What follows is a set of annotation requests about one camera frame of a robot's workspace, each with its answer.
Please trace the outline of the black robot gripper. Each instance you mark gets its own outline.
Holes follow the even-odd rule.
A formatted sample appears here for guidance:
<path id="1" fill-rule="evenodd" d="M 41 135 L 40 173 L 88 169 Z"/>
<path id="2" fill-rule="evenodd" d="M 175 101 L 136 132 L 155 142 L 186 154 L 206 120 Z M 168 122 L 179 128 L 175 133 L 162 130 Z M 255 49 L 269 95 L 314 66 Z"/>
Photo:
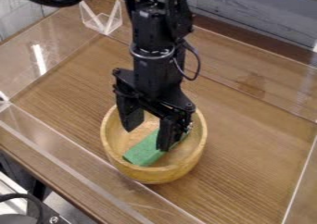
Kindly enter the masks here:
<path id="1" fill-rule="evenodd" d="M 168 57 L 133 57 L 133 68 L 116 68 L 113 92 L 121 125 L 127 132 L 143 123 L 143 112 L 160 118 L 156 148 L 168 152 L 191 130 L 195 105 L 182 92 L 184 53 Z"/>

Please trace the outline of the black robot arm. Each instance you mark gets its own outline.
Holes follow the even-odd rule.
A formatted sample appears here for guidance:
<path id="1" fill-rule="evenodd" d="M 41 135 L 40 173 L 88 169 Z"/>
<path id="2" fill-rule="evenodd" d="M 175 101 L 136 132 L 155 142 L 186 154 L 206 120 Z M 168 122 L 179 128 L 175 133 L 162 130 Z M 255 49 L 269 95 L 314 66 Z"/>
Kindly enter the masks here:
<path id="1" fill-rule="evenodd" d="M 123 127 L 133 131 L 143 114 L 159 118 L 156 148 L 167 151 L 188 132 L 195 105 L 182 92 L 186 36 L 191 33 L 187 0 L 125 0 L 133 68 L 117 68 L 113 92 Z"/>

